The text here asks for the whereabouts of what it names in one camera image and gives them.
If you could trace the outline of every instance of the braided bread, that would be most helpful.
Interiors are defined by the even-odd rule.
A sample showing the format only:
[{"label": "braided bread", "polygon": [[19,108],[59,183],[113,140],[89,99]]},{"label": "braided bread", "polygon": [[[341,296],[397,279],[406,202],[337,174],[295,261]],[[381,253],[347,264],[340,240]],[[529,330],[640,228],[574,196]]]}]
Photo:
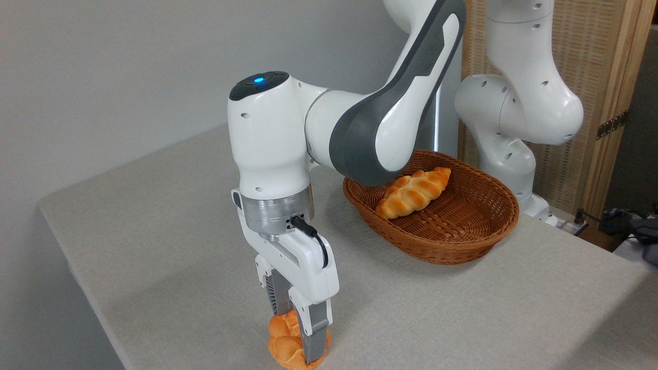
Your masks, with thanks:
[{"label": "braided bread", "polygon": [[445,190],[450,173],[449,168],[436,167],[432,171],[418,170],[411,176],[398,178],[386,190],[375,212],[385,219],[396,219],[420,211]]},{"label": "braided bread", "polygon": [[[270,320],[269,331],[270,340],[267,348],[276,362],[288,370],[313,370],[327,356],[327,351],[325,350],[324,356],[308,365],[306,364],[299,332],[299,323],[297,321],[297,311],[294,309],[283,315],[274,316]],[[329,328],[327,328],[327,348],[329,348],[330,343],[331,334],[329,333]]]}]

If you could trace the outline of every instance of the cable connector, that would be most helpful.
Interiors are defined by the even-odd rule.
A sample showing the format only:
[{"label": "cable connector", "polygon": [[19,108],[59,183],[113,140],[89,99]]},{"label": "cable connector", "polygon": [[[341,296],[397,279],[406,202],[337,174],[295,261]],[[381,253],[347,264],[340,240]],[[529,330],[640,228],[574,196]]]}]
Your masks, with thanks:
[{"label": "cable connector", "polygon": [[299,216],[295,216],[291,218],[290,223],[292,224],[292,226],[298,228],[299,231],[310,236],[311,238],[315,238],[315,240],[318,241],[318,243],[320,244],[320,248],[322,248],[322,256],[324,258],[324,264],[322,265],[322,268],[327,267],[327,265],[329,265],[329,253],[327,253],[327,248],[324,245],[322,238],[320,238],[320,236],[318,235],[318,230],[315,230],[315,227],[307,224],[306,221],[304,221],[304,219],[302,219]]}]

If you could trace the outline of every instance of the white wall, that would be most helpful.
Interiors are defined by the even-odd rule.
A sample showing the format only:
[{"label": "white wall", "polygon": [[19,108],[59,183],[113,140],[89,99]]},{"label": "white wall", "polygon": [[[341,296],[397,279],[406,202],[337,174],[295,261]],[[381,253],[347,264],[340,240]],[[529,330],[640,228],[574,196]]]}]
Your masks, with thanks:
[{"label": "white wall", "polygon": [[121,368],[41,198],[225,124],[256,72],[372,91],[405,38],[379,0],[3,0],[0,369]]}]

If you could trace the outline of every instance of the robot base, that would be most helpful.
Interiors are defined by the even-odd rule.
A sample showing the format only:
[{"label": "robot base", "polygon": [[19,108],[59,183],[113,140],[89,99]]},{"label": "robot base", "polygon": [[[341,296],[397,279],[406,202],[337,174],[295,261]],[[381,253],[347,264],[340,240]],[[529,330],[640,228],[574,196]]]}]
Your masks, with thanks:
[{"label": "robot base", "polygon": [[551,226],[557,226],[557,217],[551,213],[550,206],[544,198],[533,193],[524,200],[519,201],[521,212]]}]

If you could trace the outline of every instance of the woven panel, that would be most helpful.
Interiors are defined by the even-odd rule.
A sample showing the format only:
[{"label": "woven panel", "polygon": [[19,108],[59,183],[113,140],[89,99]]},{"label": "woven panel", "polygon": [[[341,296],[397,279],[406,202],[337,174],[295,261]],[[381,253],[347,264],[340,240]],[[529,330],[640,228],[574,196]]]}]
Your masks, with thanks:
[{"label": "woven panel", "polygon": [[[486,58],[486,2],[467,0],[463,76],[499,74]],[[556,1],[553,16],[553,56],[560,75],[581,99],[585,118],[578,135],[565,145],[529,144],[537,159],[534,191],[559,209],[579,207],[591,160],[593,137],[601,117],[601,104],[619,34],[623,0]],[[478,152],[463,128],[461,157],[477,165]]]}]

